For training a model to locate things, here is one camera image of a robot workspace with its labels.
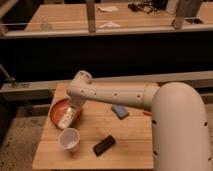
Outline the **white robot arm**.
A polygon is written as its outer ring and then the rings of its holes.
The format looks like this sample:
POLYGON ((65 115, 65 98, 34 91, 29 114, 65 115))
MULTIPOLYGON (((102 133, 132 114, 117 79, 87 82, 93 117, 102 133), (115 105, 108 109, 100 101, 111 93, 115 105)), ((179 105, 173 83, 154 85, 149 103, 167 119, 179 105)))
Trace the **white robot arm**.
POLYGON ((77 104, 92 100, 149 111, 154 171, 213 171, 205 104, 190 85, 97 84, 81 70, 69 83, 67 94, 77 104))

